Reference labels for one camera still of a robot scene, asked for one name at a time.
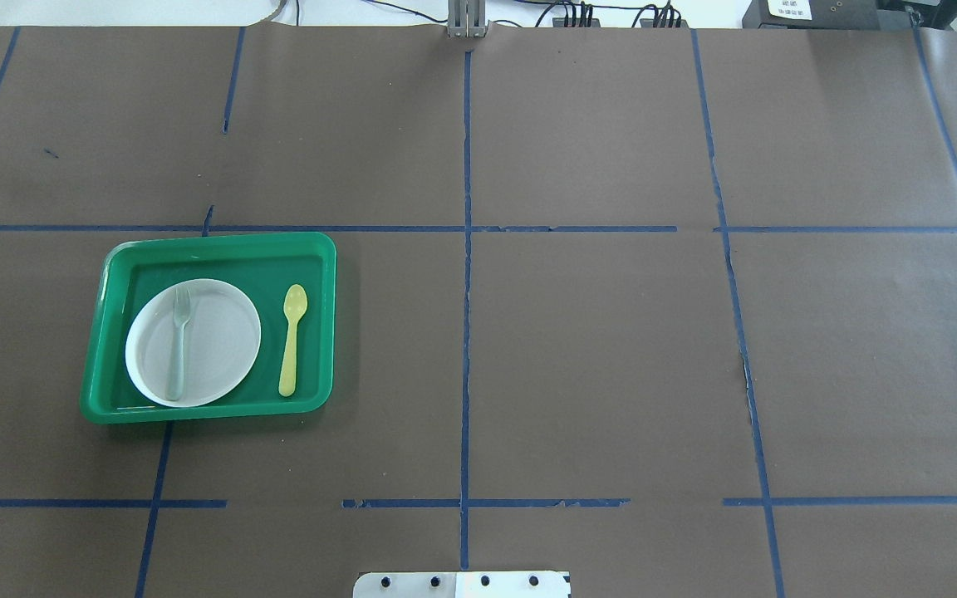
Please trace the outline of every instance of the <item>white plate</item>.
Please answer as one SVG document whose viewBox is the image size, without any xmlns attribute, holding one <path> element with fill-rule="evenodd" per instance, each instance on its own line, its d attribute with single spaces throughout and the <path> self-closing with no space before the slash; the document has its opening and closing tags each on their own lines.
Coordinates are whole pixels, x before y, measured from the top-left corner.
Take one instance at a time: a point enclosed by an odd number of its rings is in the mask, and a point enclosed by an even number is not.
<svg viewBox="0 0 957 598">
<path fill-rule="evenodd" d="M 178 401 L 165 398 L 172 349 L 172 306 L 176 287 L 190 291 L 186 386 Z M 261 318 L 253 301 L 220 280 L 174 284 L 143 306 L 125 342 L 125 365 L 136 389 L 164 406 L 198 406 L 226 395 L 246 378 L 261 347 Z"/>
</svg>

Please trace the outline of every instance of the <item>green tray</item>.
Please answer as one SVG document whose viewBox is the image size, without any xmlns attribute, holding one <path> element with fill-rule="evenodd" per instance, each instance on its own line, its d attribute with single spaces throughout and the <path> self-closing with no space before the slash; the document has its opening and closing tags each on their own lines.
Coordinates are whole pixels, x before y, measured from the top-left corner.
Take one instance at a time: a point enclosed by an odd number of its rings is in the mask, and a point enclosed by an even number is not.
<svg viewBox="0 0 957 598">
<path fill-rule="evenodd" d="M 305 413 L 331 394 L 337 251 L 315 232 L 172 238 L 123 243 L 102 268 L 80 410 L 96 424 L 204 417 Z M 125 368 L 125 340 L 145 303 L 163 289 L 196 277 L 223 280 L 244 292 L 261 317 L 261 349 L 247 377 L 224 397 L 191 408 L 153 404 Z M 292 284 L 308 295 L 297 325 L 297 390 L 278 393 Z"/>
</svg>

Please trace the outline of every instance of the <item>gray tabletop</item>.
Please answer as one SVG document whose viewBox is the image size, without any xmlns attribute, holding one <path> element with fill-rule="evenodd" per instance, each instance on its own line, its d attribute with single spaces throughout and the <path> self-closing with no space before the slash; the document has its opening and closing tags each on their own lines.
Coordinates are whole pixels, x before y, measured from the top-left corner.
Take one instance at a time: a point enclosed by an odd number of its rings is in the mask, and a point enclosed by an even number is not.
<svg viewBox="0 0 957 598">
<path fill-rule="evenodd" d="M 284 230 L 320 411 L 84 420 L 117 243 Z M 957 595 L 957 34 L 0 29 L 0 596 L 532 568 Z"/>
</svg>

